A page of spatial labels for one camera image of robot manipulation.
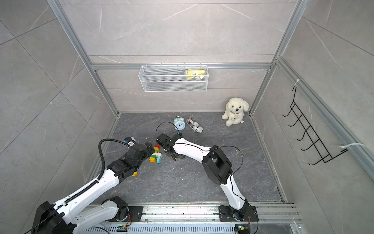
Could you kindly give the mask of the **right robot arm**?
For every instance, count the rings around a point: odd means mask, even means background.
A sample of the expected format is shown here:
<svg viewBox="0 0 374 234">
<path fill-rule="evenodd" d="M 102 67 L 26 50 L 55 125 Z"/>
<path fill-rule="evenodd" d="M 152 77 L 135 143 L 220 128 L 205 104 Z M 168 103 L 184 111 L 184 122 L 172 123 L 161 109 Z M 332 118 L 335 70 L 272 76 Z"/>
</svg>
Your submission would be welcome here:
<svg viewBox="0 0 374 234">
<path fill-rule="evenodd" d="M 180 133 L 172 137 L 161 134 L 156 141 L 165 152 L 187 156 L 202 164 L 207 177 L 222 188 L 229 201 L 228 206 L 223 206 L 227 215 L 237 221 L 244 221 L 248 217 L 248 201 L 236 185 L 232 163 L 221 147 L 194 144 L 184 139 Z"/>
</svg>

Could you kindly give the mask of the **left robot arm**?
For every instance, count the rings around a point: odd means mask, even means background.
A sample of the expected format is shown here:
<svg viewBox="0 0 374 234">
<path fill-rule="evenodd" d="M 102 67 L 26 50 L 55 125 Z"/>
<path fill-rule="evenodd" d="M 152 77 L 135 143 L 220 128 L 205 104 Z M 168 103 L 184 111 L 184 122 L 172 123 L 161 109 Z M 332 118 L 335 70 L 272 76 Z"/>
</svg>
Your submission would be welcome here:
<svg viewBox="0 0 374 234">
<path fill-rule="evenodd" d="M 102 139 L 98 144 L 101 170 L 99 175 L 79 188 L 74 193 L 54 203 L 41 204 L 35 213 L 31 234 L 79 234 L 80 232 L 106 220 L 125 219 L 127 204 L 121 198 L 112 198 L 103 205 L 88 211 L 85 208 L 111 188 L 116 187 L 126 178 L 138 171 L 143 161 L 155 153 L 153 145 L 136 143 L 132 137 L 124 141 L 110 141 L 127 146 L 128 151 L 109 166 L 105 165 L 102 144 L 109 141 Z"/>
</svg>

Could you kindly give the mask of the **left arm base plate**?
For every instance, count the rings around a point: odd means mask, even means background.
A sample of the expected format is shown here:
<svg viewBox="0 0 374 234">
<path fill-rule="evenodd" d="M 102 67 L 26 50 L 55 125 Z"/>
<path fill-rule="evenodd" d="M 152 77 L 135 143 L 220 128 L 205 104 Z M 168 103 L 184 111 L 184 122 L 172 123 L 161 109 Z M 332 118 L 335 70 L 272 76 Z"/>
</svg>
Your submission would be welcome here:
<svg viewBox="0 0 374 234">
<path fill-rule="evenodd" d="M 132 217 L 132 222 L 140 222 L 143 214 L 143 206 L 128 206 L 127 215 L 124 221 L 130 222 L 130 217 Z"/>
</svg>

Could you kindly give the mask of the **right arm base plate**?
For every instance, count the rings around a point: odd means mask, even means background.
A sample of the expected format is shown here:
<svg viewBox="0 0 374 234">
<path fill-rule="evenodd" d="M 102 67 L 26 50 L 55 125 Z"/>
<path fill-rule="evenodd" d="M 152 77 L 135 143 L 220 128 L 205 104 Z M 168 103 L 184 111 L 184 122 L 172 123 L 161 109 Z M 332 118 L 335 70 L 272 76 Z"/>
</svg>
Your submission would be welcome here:
<svg viewBox="0 0 374 234">
<path fill-rule="evenodd" d="M 236 210 L 230 206 L 220 205 L 219 209 L 219 219 L 221 222 L 249 222 L 259 221 L 257 209 L 247 203 L 243 205 L 240 210 Z"/>
</svg>

